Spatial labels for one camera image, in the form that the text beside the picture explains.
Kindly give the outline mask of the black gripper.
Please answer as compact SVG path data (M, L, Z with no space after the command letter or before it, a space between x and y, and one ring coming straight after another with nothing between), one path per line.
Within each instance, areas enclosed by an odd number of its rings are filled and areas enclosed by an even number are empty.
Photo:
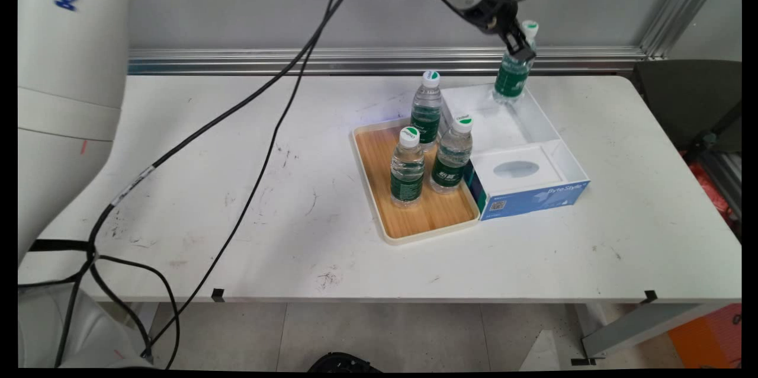
M508 55L518 62L536 58L534 37L517 19L517 0L482 0L464 11L464 20L487 35L503 36Z

